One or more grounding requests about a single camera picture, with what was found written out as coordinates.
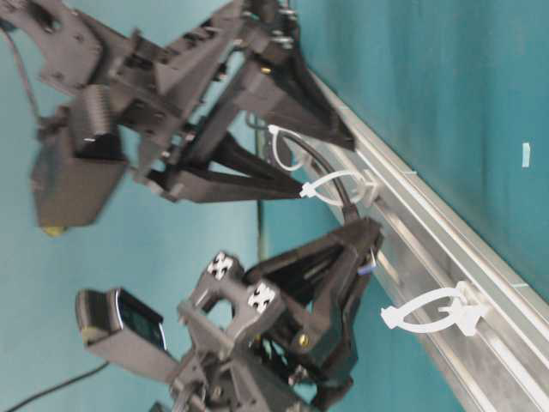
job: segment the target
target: aluminum rail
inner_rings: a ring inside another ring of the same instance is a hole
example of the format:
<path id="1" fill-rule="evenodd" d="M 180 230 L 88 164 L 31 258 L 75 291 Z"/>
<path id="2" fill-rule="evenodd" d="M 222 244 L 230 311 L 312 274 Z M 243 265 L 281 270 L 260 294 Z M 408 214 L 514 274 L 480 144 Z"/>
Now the aluminum rail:
<path id="1" fill-rule="evenodd" d="M 468 281 L 477 290 L 476 298 L 491 308 L 475 337 L 465 337 L 455 326 L 418 336 L 464 409 L 549 411 L 549 305 L 318 82 L 355 134 L 357 151 L 310 142 L 336 169 L 369 170 L 379 183 L 375 202 L 363 202 L 360 211 L 383 224 L 386 240 L 376 277 L 395 306 Z M 314 164 L 305 169 L 311 177 L 319 176 Z M 334 212 L 341 219 L 339 211 Z M 410 316 L 422 324 L 439 320 L 443 315 L 438 306 L 424 306 Z"/>

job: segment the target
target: yellow part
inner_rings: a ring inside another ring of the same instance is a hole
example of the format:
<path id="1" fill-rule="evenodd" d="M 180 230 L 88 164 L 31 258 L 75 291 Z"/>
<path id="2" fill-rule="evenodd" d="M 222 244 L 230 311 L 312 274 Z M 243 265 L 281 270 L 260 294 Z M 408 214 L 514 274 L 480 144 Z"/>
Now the yellow part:
<path id="1" fill-rule="evenodd" d="M 309 343 L 311 342 L 311 340 L 309 339 L 309 337 L 304 333 L 303 335 L 301 335 L 299 337 L 299 346 L 301 348 L 307 348 L 309 346 Z"/>
<path id="2" fill-rule="evenodd" d="M 60 226 L 49 226 L 49 227 L 42 227 L 42 231 L 44 231 L 45 234 L 52 238 L 58 238 L 59 236 L 63 235 L 66 231 L 66 227 L 60 227 Z"/>

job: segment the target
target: black cable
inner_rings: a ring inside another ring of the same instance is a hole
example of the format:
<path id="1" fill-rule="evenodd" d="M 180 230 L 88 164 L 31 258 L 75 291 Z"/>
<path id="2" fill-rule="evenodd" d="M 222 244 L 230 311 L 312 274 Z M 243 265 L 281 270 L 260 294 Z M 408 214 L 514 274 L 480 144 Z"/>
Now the black cable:
<path id="1" fill-rule="evenodd" d="M 297 136 L 294 136 L 291 133 L 286 133 L 285 131 L 281 131 L 281 134 L 283 138 L 294 142 L 295 144 L 300 146 L 305 152 L 311 155 L 327 174 L 335 172 L 335 169 L 332 167 L 332 165 L 330 165 L 326 158 L 318 153 L 309 143 L 298 138 Z M 351 202 L 351 198 L 349 197 L 347 189 L 345 188 L 342 180 L 340 178 L 334 179 L 334 185 L 339 197 L 341 198 L 341 202 L 343 203 L 343 217 L 345 222 L 357 219 L 359 217 L 359 211 L 356 205 Z"/>
<path id="2" fill-rule="evenodd" d="M 248 125 L 248 127 L 252 130 L 255 130 L 255 131 L 267 131 L 268 128 L 267 126 L 261 126 L 258 124 L 257 121 L 254 121 L 252 119 L 252 116 L 253 116 L 253 113 L 252 112 L 246 112 L 246 124 Z"/>
<path id="3" fill-rule="evenodd" d="M 80 382 L 81 380 L 84 380 L 86 378 L 89 378 L 93 375 L 95 375 L 96 373 L 99 373 L 101 372 L 103 369 L 105 369 L 106 367 L 109 366 L 109 362 L 105 362 L 103 363 L 101 366 L 99 367 L 96 367 L 94 370 L 92 371 L 89 371 L 89 372 L 86 372 L 80 376 L 76 376 L 72 379 L 69 379 L 65 382 L 63 382 L 62 384 L 59 384 L 59 385 L 55 385 L 53 386 L 52 388 L 50 389 L 46 389 L 45 391 L 42 391 L 42 392 L 39 392 L 39 393 L 36 393 L 34 395 L 32 395 L 31 397 L 28 397 L 27 399 L 25 399 L 24 401 L 21 401 L 19 402 L 18 404 L 16 404 L 16 406 L 13 406 L 7 410 L 5 410 L 4 412 L 15 412 L 16 410 L 18 409 L 21 409 L 22 407 L 30 404 L 31 402 L 34 402 L 36 401 L 37 399 L 40 399 L 41 397 L 45 397 L 46 395 L 49 395 L 55 391 L 59 391 L 63 388 L 66 388 L 67 386 L 70 386 L 72 384 L 75 384 L 77 382 Z"/>
<path id="4" fill-rule="evenodd" d="M 17 45 L 15 44 L 14 40 L 11 38 L 8 31 L 2 26 L 2 24 L 0 24 L 0 33 L 6 39 L 9 49 L 11 50 L 11 53 L 14 56 L 15 64 L 17 65 L 17 71 L 19 72 L 19 77 L 23 82 L 23 87 L 25 88 L 25 93 L 27 94 L 28 102 L 31 106 L 31 111 L 33 112 L 34 118 L 36 120 L 36 124 L 38 125 L 38 127 L 41 127 L 43 124 L 43 120 L 42 120 L 42 117 L 40 116 L 40 111 L 38 108 L 36 97 L 34 96 L 33 88 L 31 87 L 31 83 L 28 79 L 28 74 L 27 74 L 27 70 L 25 69 L 23 58 L 21 57 L 21 54 L 19 53 L 19 49 L 17 48 Z"/>
<path id="5" fill-rule="evenodd" d="M 263 131 L 268 130 L 268 126 L 260 126 L 259 125 L 259 118 L 255 116 L 254 121 L 251 120 L 252 113 L 247 112 L 246 113 L 246 124 L 250 126 L 255 131 Z M 283 138 L 286 138 L 294 143 L 296 143 L 298 146 L 300 146 L 305 152 L 309 153 L 313 157 L 315 161 L 324 169 L 326 174 L 331 174 L 335 172 L 335 169 L 330 165 L 330 163 L 326 160 L 324 156 L 322 156 L 320 153 L 318 153 L 309 143 L 305 142 L 304 140 L 298 138 L 297 136 L 293 135 L 292 133 L 285 132 L 281 130 L 281 134 Z M 337 194 L 339 195 L 341 202 L 343 203 L 342 213 L 343 213 L 343 221 L 345 223 L 348 223 L 350 221 L 355 221 L 360 218 L 359 216 L 359 210 L 353 202 L 351 202 L 351 198 L 349 197 L 349 194 L 347 193 L 347 189 L 345 188 L 345 185 L 343 184 L 343 181 L 341 178 L 334 179 L 333 181 L 335 185 L 335 189 L 337 190 Z"/>

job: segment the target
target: screw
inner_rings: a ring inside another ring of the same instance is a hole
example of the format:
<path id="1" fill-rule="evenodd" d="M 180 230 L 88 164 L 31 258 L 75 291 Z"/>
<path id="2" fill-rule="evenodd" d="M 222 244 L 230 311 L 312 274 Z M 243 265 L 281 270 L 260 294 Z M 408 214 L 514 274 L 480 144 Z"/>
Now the screw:
<path id="1" fill-rule="evenodd" d="M 305 333 L 303 333 L 299 337 L 298 343 L 301 348 L 307 348 L 309 346 L 309 343 L 311 343 L 311 339 Z"/>

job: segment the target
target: display screen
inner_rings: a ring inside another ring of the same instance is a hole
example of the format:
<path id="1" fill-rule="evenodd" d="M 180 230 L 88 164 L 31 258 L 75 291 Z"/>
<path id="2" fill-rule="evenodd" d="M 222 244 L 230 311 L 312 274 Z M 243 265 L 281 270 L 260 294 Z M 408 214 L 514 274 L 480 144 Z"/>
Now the display screen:
<path id="1" fill-rule="evenodd" d="M 160 323 L 154 322 L 145 316 L 136 305 L 120 296 L 118 299 L 118 310 L 120 318 L 125 327 L 133 330 L 143 339 L 151 342 L 154 346 L 164 349 L 164 337 Z"/>

